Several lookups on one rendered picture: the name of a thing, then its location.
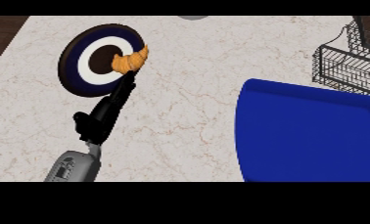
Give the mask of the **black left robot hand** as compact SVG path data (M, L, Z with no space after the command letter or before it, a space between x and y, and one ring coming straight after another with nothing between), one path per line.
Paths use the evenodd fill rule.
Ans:
M120 111L137 87L134 71L129 71L108 96L98 102L92 113L77 112L74 114L76 131L85 142L101 145L111 133Z

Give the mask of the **blue tray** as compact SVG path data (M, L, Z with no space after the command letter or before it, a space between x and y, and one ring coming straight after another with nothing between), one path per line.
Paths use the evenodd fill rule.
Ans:
M248 182L370 182L370 96L251 79L234 133Z

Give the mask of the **blue white round plate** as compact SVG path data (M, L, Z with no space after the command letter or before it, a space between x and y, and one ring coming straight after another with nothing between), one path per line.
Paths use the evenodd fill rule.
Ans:
M129 25L108 23L83 31L60 57L58 77L64 88L82 97L110 94L123 77L111 67L114 55L123 57L144 47L143 36Z

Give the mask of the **golden croissant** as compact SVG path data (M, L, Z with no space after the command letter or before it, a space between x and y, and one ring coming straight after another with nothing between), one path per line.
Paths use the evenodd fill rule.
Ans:
M150 48L144 47L140 52L134 52L131 55L120 57L114 55L111 68L116 72L126 74L129 71L138 71L144 66L150 55Z

